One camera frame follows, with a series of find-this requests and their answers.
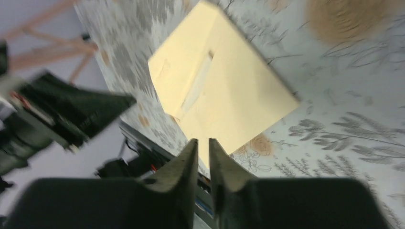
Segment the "wooden frame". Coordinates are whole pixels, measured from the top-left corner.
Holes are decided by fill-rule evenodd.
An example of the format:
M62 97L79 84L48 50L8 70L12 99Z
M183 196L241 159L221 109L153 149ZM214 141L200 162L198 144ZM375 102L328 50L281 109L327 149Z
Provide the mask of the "wooden frame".
M89 63L94 53L98 50L98 46L94 42L84 41L82 37L67 40L38 32L34 30L33 27L56 17L61 12L65 11L67 8L73 6L79 1L80 0L64 0L58 4L55 4L40 15L28 20L26 23L10 30L3 35L0 35L0 39L4 39L8 42L22 35L30 35L52 42L52 44L46 47L32 49L29 52L12 56L10 58L11 72L84 55L83 60L70 75L69 82L73 83L78 78L79 73Z

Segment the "table surface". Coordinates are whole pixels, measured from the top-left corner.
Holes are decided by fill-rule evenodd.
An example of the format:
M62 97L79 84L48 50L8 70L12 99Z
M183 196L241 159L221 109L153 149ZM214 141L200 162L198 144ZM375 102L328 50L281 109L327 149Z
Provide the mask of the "table surface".
M231 157L258 177L358 179L378 196L392 228L405 228L405 10L371 38L327 45L308 28L305 0L277 2L218 3L301 101ZM101 49L96 58L110 90L139 102L122 119L175 155L187 139L164 113L147 60L196 3L87 0L76 7ZM199 170L209 176L201 163Z

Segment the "yellow paper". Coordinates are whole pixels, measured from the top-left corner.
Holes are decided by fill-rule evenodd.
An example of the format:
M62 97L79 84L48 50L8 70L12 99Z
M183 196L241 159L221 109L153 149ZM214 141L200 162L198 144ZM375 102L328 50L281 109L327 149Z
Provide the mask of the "yellow paper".
M231 154L298 107L224 13L205 1L149 59L149 70L163 109L188 139L200 139L208 168L208 138Z

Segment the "gray floor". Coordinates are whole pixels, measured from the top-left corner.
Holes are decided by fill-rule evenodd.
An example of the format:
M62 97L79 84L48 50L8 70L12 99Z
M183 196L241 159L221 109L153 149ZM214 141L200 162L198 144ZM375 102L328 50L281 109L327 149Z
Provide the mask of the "gray floor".
M8 0L0 3L0 34L40 13L60 0ZM63 38L73 38L84 32L73 7L52 21L38 27L38 30ZM21 37L10 42L12 54L45 45L46 42L32 37ZM30 79L43 68L49 69L67 80L81 58L57 62L41 68L18 72ZM94 59L82 71L76 83L78 86L106 91L107 85ZM16 170L5 177L16 183L16 187L0 196L0 214L7 214L15 198L33 180L40 177L88 177L95 168L118 154L123 136L117 123L111 125L100 136L84 146L76 155L66 153L59 145L52 145L29 161L30 168Z

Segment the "gray tablecloth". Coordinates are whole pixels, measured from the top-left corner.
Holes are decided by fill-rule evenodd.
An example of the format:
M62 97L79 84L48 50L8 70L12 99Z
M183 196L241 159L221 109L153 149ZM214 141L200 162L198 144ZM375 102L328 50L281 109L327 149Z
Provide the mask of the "gray tablecloth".
M404 229L405 10L372 38L326 45L307 27L305 0L269 1L217 3L301 106L232 157L259 177L358 179L378 197L392 228ZM86 0L76 8L100 47L110 90L139 102L122 119L175 155L187 139L164 113L147 59L196 3ZM201 163L200 171L209 175Z

